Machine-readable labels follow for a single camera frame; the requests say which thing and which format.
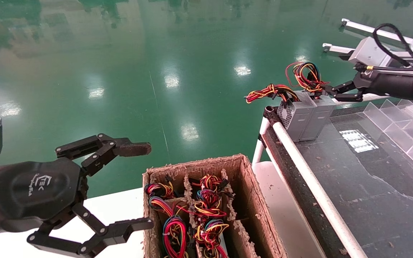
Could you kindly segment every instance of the cardboard box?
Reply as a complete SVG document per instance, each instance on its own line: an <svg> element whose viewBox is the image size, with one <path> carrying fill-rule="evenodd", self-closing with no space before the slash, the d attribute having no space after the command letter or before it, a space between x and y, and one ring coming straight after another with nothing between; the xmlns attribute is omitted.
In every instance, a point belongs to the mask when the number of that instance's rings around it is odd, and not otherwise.
<svg viewBox="0 0 413 258"><path fill-rule="evenodd" d="M147 183L164 183L165 175L173 178L174 191L184 195L167 200L173 204L181 202L192 206L192 186L189 178L199 180L206 174L228 179L230 185L224 190L233 193L234 199L223 196L223 211L228 216L224 222L229 227L224 231L224 239L230 258L286 258L287 253L275 229L269 209L251 163L245 155L210 158L200 161L149 168L143 174L143 186ZM154 228L144 232L145 258L163 258L162 223L163 216L149 207L149 197L144 194L144 216L154 220ZM196 227L193 214L185 214L186 225ZM202 248L197 244L196 252L203 258Z"/></svg>

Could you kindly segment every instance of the silver power supply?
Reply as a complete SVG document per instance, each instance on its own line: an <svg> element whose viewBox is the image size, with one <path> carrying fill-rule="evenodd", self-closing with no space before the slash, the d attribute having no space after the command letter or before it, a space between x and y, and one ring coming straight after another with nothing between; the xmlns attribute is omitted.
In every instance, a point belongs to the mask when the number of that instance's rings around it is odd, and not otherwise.
<svg viewBox="0 0 413 258"><path fill-rule="evenodd" d="M308 92L295 91L300 101L283 102L277 114L293 142L316 139L336 107L330 97L321 95L312 99Z"/></svg>

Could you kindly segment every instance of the colorful wire harness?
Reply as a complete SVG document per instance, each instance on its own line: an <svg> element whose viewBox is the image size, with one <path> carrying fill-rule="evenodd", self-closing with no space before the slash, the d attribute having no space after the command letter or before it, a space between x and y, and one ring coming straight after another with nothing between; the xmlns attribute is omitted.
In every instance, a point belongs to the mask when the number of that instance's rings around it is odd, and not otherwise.
<svg viewBox="0 0 413 258"><path fill-rule="evenodd" d="M162 229L162 242L168 254L165 258L189 258L186 252L187 227L178 215L183 207L178 207L177 204L174 204L172 208L159 196L149 198L149 206L169 216ZM179 208L176 213L174 212L175 207Z"/></svg>
<svg viewBox="0 0 413 258"><path fill-rule="evenodd" d="M291 67L298 85L293 85L291 83L291 79L288 75L288 70ZM286 67L285 74L291 87L300 86L308 92L323 91L321 86L329 83L321 80L321 74L318 68L311 62L294 62Z"/></svg>
<svg viewBox="0 0 413 258"><path fill-rule="evenodd" d="M262 90L251 91L248 96L245 97L245 99L246 103L249 104L260 98L275 98L276 96L282 98L284 102L288 102L290 100L290 97L293 99L293 101L299 101L299 98L290 87L283 84L273 85L272 83Z"/></svg>

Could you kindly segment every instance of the black cable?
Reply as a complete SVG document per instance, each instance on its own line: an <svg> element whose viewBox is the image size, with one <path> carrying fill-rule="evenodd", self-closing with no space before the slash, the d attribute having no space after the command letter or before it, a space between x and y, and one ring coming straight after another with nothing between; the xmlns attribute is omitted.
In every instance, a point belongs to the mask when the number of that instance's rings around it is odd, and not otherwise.
<svg viewBox="0 0 413 258"><path fill-rule="evenodd" d="M379 46L379 48L384 51L387 55L389 55L391 58L395 59L396 61L400 62L400 64L402 64L405 67L409 67L410 63L407 62L406 60L404 60L401 57L398 57L396 54L393 54L391 51L389 51L387 48L385 48L385 46L383 46L383 44L380 42L379 36L377 35L377 31L383 27L389 27L391 28L393 31L395 31L396 35L398 36L399 40L401 43L403 43L404 49L409 53L409 55L413 58L413 51L412 49L409 47L409 44L406 42L406 39L404 38L403 34L401 33L401 31L398 30L398 28L391 24L391 23L383 23L379 26L377 26L377 28L374 29L374 31L372 32L372 37L375 40L375 43L377 44L377 46Z"/></svg>
<svg viewBox="0 0 413 258"><path fill-rule="evenodd" d="M413 71L413 67L409 68L398 68L398 67L380 67L380 66L366 66L357 65L354 67L355 70L359 72L364 72L366 70L382 70L382 71Z"/></svg>

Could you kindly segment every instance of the black wire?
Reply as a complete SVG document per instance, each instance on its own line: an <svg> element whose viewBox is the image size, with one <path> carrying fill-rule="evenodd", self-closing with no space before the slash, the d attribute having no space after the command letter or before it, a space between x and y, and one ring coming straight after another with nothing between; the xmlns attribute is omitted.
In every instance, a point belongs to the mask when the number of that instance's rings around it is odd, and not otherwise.
<svg viewBox="0 0 413 258"><path fill-rule="evenodd" d="M379 67L374 66L372 70L383 70L383 71L413 71L413 67L410 68L396 68L396 67Z"/></svg>
<svg viewBox="0 0 413 258"><path fill-rule="evenodd" d="M405 67L409 67L410 63L407 62L406 60L404 60L401 57L398 57L396 54L393 54L391 51L389 51L387 48L385 48L385 46L383 46L383 44L380 42L379 36L377 35L377 31L383 27L389 27L391 28L393 31L395 31L396 35L398 36L399 40L401 43L403 43L404 49L409 53L409 55L413 58L413 51L412 49L409 47L409 44L406 42L406 39L404 38L403 34L401 33L401 31L398 30L398 28L391 24L391 23L383 23L379 26L377 26L377 28L374 29L374 31L372 32L372 36L375 40L375 43L377 44L377 46L379 46L379 48L384 51L387 55L389 55L391 58L395 59L396 61L400 62L400 64L402 64Z"/></svg>

